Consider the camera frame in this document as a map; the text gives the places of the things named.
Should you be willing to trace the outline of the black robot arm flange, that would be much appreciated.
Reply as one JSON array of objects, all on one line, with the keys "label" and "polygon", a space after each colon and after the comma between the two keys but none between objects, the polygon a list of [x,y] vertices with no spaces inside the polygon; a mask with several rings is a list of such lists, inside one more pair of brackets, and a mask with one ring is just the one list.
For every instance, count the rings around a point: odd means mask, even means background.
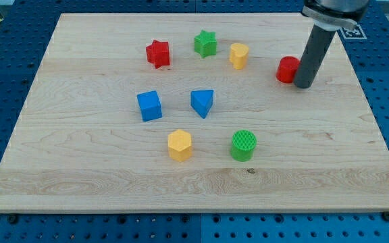
[{"label": "black robot arm flange", "polygon": [[326,31],[353,30],[368,6],[369,0],[304,0],[301,13]]}]

